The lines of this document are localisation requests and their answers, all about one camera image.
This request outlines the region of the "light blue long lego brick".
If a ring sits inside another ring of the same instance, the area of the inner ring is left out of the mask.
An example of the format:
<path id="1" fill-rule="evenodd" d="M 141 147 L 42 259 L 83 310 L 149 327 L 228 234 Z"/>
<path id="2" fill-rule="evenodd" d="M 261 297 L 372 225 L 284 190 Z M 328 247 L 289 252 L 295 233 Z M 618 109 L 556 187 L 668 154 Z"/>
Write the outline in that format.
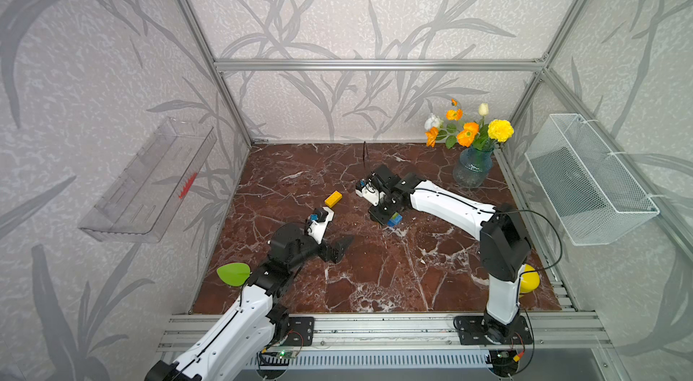
<path id="1" fill-rule="evenodd" d="M 400 213 L 394 213 L 390 219 L 387 221 L 386 225 L 390 228 L 394 228 L 402 222 L 402 215 Z"/>

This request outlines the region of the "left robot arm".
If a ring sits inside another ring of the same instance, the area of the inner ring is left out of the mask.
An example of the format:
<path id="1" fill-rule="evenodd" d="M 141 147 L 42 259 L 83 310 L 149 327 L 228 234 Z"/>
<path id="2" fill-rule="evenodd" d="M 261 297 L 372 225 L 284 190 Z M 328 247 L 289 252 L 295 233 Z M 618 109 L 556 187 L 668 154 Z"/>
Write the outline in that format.
<path id="1" fill-rule="evenodd" d="M 312 258 L 337 264 L 354 238 L 317 242 L 295 223 L 281 226 L 265 259 L 232 307 L 172 363 L 157 361 L 147 380 L 232 380 L 252 357 L 287 338 L 290 315 L 280 300 Z"/>

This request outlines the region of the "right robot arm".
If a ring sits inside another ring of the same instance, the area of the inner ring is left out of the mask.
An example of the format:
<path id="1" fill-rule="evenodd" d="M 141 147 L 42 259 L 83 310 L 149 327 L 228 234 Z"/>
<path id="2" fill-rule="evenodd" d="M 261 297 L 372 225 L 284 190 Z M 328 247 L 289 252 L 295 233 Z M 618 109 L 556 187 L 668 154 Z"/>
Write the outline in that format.
<path id="1" fill-rule="evenodd" d="M 520 325 L 522 274 L 532 251 L 521 213 L 509 204 L 496 207 L 469 200 L 415 173 L 401 178 L 385 165 L 357 182 L 356 193 L 371 204 L 370 217 L 381 225 L 395 223 L 395 215 L 409 208 L 445 220 L 474 237 L 482 267 L 489 275 L 482 332 L 496 344 L 514 337 Z"/>

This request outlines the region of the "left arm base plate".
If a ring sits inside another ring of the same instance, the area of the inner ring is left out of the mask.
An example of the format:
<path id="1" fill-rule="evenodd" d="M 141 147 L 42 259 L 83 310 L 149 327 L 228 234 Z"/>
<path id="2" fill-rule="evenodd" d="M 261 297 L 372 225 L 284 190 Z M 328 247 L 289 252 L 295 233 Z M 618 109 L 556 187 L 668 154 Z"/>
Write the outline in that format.
<path id="1" fill-rule="evenodd" d="M 279 331 L 277 344 L 280 346 L 308 347 L 313 343 L 315 318 L 312 316 L 289 316 Z"/>

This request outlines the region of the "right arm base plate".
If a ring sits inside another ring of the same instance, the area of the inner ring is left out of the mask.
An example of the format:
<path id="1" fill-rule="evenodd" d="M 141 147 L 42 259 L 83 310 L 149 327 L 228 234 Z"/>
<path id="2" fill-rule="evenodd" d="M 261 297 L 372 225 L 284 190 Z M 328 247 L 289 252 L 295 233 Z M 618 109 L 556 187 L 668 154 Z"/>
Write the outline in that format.
<path id="1" fill-rule="evenodd" d="M 461 345 L 532 345 L 532 329 L 524 316 L 516 314 L 509 324 L 500 323 L 488 314 L 460 315 L 453 327 Z"/>

